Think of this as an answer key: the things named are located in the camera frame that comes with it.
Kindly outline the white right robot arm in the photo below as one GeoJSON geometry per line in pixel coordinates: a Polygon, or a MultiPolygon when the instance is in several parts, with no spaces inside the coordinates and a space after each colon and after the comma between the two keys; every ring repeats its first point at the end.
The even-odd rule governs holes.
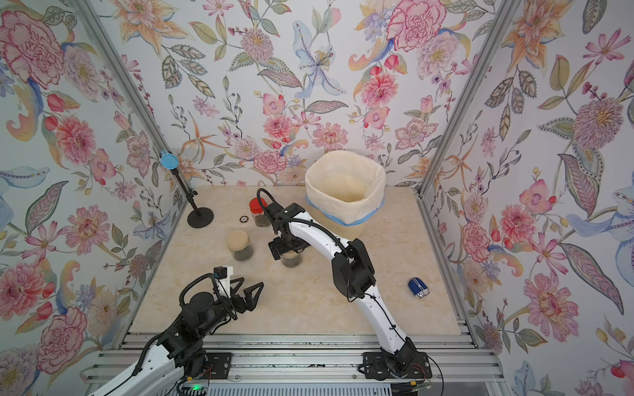
{"type": "Polygon", "coordinates": [[[375,269],[364,243],[345,239],[314,220],[302,206],[283,207],[259,188],[256,201],[276,234],[269,249],[275,260],[312,247],[330,261],[333,283],[349,303],[360,307],[376,333],[380,351],[363,353],[358,372],[368,380],[430,380],[428,354],[398,326],[376,284],[375,269]]]}

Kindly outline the clear glass tea jar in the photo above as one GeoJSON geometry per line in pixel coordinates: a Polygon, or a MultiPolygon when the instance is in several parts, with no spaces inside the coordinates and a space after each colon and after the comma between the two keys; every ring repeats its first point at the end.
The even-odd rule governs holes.
{"type": "Polygon", "coordinates": [[[303,261],[302,255],[298,252],[290,251],[281,255],[281,262],[284,267],[298,267],[303,261]]]}

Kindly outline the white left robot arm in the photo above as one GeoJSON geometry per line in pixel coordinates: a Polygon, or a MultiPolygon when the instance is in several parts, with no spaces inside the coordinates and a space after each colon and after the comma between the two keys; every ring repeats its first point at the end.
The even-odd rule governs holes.
{"type": "Polygon", "coordinates": [[[244,289],[242,277],[229,282],[207,273],[185,286],[178,297],[180,312],[166,330],[145,343],[136,363],[126,368],[94,395],[185,395],[191,380],[229,378],[230,352],[209,352],[204,339],[239,315],[256,309],[264,283],[244,289]]]}

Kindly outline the cream trash bin with liner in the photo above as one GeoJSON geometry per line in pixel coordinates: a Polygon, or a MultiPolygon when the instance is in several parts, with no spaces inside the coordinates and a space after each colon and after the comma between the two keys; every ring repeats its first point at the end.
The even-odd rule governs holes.
{"type": "Polygon", "coordinates": [[[305,174],[309,213],[328,230],[356,239],[385,202],[383,166],[345,150],[324,154],[305,174]]]}

